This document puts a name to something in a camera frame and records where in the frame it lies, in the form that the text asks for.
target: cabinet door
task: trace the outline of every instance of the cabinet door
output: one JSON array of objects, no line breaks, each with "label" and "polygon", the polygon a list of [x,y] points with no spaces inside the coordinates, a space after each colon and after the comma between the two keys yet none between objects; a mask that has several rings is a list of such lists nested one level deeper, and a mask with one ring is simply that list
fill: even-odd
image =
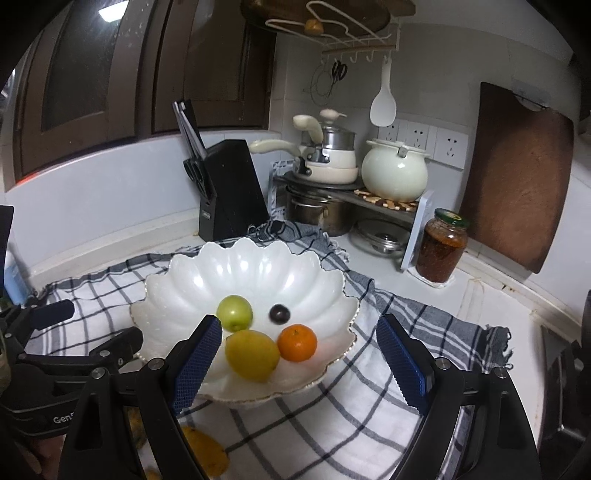
[{"label": "cabinet door", "polygon": [[177,129],[191,99],[200,127],[267,128],[275,34],[248,25],[238,0],[173,1],[161,45],[154,132]]},{"label": "cabinet door", "polygon": [[135,135],[154,0],[74,0],[43,31],[24,87],[15,176]]}]

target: ceramic pot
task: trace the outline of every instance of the ceramic pot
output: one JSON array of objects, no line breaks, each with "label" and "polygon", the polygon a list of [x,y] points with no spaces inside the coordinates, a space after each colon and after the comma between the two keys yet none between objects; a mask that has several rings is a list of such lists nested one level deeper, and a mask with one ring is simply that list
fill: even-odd
[{"label": "ceramic pot", "polygon": [[368,140],[361,177],[373,194],[396,202],[412,202],[427,187],[427,153],[402,142]]},{"label": "ceramic pot", "polygon": [[314,190],[288,185],[286,218],[318,225],[329,236],[346,234],[353,226],[355,205],[322,195]]}]

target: wooden cabinet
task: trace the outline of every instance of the wooden cabinet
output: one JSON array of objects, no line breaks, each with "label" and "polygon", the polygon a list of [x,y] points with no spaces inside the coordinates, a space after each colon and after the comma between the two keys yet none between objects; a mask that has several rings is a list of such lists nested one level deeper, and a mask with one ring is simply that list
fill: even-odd
[{"label": "wooden cabinet", "polygon": [[32,46],[19,85],[15,178],[175,131],[180,98],[200,127],[267,128],[275,35],[247,25],[239,6],[74,0]]},{"label": "wooden cabinet", "polygon": [[135,136],[142,44],[154,0],[76,0],[43,31],[22,85],[17,179],[59,160]]},{"label": "wooden cabinet", "polygon": [[170,108],[191,99],[200,127],[268,125],[275,34],[248,25],[237,0],[173,1],[155,83],[154,132],[176,129]]}]

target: hanging rack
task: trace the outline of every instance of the hanging rack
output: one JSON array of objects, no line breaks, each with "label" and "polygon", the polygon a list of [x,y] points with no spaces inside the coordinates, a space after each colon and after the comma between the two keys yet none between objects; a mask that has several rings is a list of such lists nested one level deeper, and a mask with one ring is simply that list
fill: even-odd
[{"label": "hanging rack", "polygon": [[[323,6],[325,8],[332,10],[333,12],[341,15],[344,19],[348,20],[349,22],[355,24],[357,27],[366,31],[367,36],[357,37],[357,36],[350,33],[349,27],[345,23],[340,22],[338,20],[329,20],[329,19],[322,18],[314,10],[315,5]],[[349,59],[351,60],[351,63],[356,63],[358,54],[360,52],[371,52],[371,56],[366,55],[365,58],[367,61],[372,62],[374,59],[374,52],[376,52],[376,51],[386,51],[386,52],[398,51],[398,47],[400,45],[400,25],[401,25],[400,18],[391,19],[391,21],[387,27],[388,34],[385,36],[378,36],[373,31],[368,29],[365,25],[363,25],[361,22],[357,21],[356,19],[354,19],[350,15],[346,14],[345,12],[340,10],[339,8],[336,8],[333,5],[331,5],[330,3],[325,2],[323,0],[310,0],[306,4],[306,8],[311,13],[311,15],[316,20],[321,22],[322,24],[333,24],[333,25],[341,26],[344,30],[345,36],[348,38],[346,40],[343,40],[343,39],[337,38],[333,35],[322,33],[322,34],[318,35],[318,37],[323,37],[324,40],[319,40],[318,37],[312,37],[310,35],[305,35],[304,33],[300,33],[298,31],[294,31],[294,30],[291,30],[291,29],[283,26],[283,25],[298,26],[298,27],[302,28],[302,32],[303,32],[305,24],[302,22],[297,22],[297,21],[293,21],[293,20],[282,20],[280,18],[270,18],[269,20],[265,21],[265,25],[267,27],[274,28],[276,30],[283,31],[286,33],[290,33],[292,35],[296,35],[298,37],[305,38],[308,41],[312,41],[314,43],[322,45],[323,49],[321,52],[321,60],[323,63],[324,63],[324,57],[330,57],[331,55],[334,55],[334,56],[341,56],[341,58],[342,58],[343,54],[347,54],[347,53],[354,54],[354,56],[349,55]],[[395,28],[396,28],[395,34],[391,31],[393,25],[395,25]]]}]

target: dark grape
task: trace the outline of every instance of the dark grape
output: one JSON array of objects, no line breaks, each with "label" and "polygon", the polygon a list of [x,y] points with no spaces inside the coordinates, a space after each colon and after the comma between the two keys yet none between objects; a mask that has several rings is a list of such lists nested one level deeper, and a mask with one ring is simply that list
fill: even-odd
[{"label": "dark grape", "polygon": [[269,310],[269,318],[277,325],[283,325],[284,323],[289,322],[290,317],[291,312],[285,305],[278,303],[277,305],[273,305],[271,310]]}]

